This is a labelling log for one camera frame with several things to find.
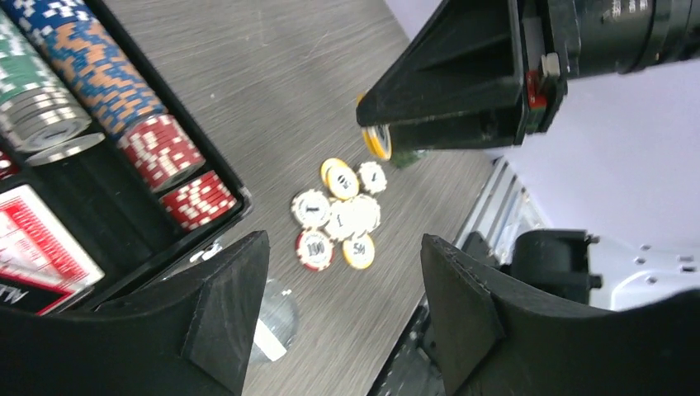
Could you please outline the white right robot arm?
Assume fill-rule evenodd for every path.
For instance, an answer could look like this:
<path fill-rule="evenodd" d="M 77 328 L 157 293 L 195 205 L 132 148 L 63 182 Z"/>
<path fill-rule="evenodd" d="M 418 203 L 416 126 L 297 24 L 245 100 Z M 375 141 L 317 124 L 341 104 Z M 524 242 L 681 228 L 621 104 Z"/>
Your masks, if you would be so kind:
<path fill-rule="evenodd" d="M 441 1 L 357 104 L 374 156 L 399 167 L 425 151 L 515 148 L 560 124 L 570 84 L 699 56 L 696 1 Z M 639 246 L 537 225 L 505 159 L 461 245 L 481 236 L 507 274 L 623 311 L 699 287 L 699 251 Z"/>

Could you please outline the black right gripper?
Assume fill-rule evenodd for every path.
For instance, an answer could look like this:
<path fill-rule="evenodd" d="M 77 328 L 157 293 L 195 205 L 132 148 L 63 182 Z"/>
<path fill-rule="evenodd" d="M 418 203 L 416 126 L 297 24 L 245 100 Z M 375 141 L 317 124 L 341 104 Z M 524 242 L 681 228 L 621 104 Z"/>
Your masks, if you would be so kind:
<path fill-rule="evenodd" d="M 508 147 L 523 141 L 524 68 L 527 95 L 546 101 L 526 128 L 539 134 L 570 81 L 698 57 L 697 1 L 442 1 L 357 123 L 390 125 L 396 152 Z"/>

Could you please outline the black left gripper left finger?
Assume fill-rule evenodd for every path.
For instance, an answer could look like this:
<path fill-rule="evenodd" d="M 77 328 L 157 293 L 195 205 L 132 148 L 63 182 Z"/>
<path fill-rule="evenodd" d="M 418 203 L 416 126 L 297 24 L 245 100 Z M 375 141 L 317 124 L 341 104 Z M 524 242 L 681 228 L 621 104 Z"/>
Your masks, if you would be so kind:
<path fill-rule="evenodd" d="M 4 395 L 239 395 L 267 281 L 255 231 L 96 312 L 1 312 Z"/>

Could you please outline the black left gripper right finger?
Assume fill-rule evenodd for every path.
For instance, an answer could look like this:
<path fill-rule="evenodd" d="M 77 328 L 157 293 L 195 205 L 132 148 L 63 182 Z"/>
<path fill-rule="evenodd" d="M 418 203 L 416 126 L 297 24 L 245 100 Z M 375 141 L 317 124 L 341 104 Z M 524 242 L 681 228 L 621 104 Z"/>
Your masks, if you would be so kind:
<path fill-rule="evenodd" d="M 437 366 L 449 395 L 696 395 L 699 293 L 622 312 L 548 294 L 422 239 Z"/>

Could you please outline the clear acrylic dealer disc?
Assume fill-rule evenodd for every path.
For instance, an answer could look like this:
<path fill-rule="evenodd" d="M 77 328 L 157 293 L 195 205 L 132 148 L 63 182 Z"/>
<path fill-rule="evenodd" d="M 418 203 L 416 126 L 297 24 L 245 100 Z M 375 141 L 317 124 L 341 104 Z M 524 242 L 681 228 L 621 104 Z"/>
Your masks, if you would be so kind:
<path fill-rule="evenodd" d="M 291 349 L 299 322 L 299 308 L 292 290 L 268 278 L 248 363 L 261 365 L 279 361 Z"/>

